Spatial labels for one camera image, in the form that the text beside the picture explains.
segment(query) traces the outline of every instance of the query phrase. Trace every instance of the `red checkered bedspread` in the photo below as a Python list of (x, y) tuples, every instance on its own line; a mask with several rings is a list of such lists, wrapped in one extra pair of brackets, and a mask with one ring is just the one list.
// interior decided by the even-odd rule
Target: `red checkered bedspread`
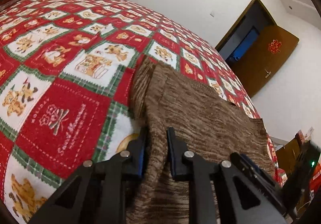
[(258, 118), (215, 49), (148, 8), (127, 0), (21, 0), (1, 12), (0, 198), (18, 222), (84, 160), (107, 160), (137, 135), (128, 89), (143, 55)]

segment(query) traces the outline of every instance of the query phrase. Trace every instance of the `wooden door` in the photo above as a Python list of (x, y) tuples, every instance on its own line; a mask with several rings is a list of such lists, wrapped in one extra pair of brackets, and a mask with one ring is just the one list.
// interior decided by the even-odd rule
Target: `wooden door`
[(240, 60), (230, 64), (250, 97), (280, 69), (298, 41), (299, 38), (279, 26), (267, 26)]

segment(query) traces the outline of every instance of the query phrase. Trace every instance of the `red chinese character decoration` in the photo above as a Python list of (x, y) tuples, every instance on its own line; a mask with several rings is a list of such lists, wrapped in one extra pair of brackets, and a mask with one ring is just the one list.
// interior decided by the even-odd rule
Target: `red chinese character decoration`
[(281, 45), (281, 42), (273, 39), (273, 42), (269, 43), (269, 51), (272, 52), (272, 54), (280, 53)]

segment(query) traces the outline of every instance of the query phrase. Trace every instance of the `brown knitted garment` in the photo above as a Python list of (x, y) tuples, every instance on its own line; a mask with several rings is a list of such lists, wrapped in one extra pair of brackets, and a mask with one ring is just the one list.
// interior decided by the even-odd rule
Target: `brown knitted garment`
[(270, 174), (262, 119), (251, 119), (214, 88), (192, 81), (164, 64), (145, 58), (136, 71), (131, 109), (150, 130), (149, 161), (127, 222), (188, 223), (188, 183), (174, 182), (167, 162), (166, 129), (174, 127), (188, 148), (206, 160), (220, 162), (230, 153), (247, 154)]

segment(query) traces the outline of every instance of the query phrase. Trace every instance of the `metal screw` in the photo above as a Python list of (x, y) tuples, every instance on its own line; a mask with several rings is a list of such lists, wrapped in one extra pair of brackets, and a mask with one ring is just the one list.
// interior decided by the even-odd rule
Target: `metal screw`
[(128, 157), (129, 155), (130, 155), (130, 152), (127, 151), (127, 150), (124, 150), (124, 151), (122, 151), (122, 152), (120, 153), (120, 156), (122, 156), (122, 157)]
[(228, 160), (222, 161), (221, 164), (224, 168), (230, 168), (232, 166), (232, 163)]
[(82, 163), (82, 165), (86, 168), (91, 167), (92, 166), (92, 161), (91, 160), (86, 160)]
[(192, 151), (186, 151), (186, 152), (184, 152), (184, 156), (185, 156), (186, 158), (193, 158), (194, 155), (195, 155), (195, 154), (194, 154)]

